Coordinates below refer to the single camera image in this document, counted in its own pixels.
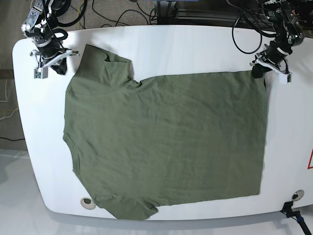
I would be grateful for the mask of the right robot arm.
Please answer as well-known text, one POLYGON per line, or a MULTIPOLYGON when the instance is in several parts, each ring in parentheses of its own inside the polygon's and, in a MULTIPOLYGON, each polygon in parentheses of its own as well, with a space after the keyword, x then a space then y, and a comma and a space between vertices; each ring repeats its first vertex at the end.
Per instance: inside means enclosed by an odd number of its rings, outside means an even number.
POLYGON ((69 0, 36 0, 30 8, 21 31, 26 38, 30 38, 36 49, 31 51, 37 62, 35 78, 42 77, 42 67, 48 65, 57 74, 64 75, 67 71, 66 58, 55 60, 66 53, 63 41, 68 33, 59 28, 58 17, 65 14, 70 6, 69 0))

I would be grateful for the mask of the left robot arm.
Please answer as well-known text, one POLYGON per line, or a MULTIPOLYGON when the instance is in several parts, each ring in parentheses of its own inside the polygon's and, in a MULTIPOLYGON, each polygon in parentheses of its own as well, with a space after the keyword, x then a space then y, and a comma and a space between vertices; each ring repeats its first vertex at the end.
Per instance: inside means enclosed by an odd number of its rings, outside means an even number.
POLYGON ((269 0, 262 4, 265 18, 272 24, 276 35, 264 50, 255 55, 250 65, 254 78, 261 78, 265 73, 274 71, 290 81, 286 57, 293 53, 292 48, 302 44, 305 35, 298 18, 286 0, 269 0))

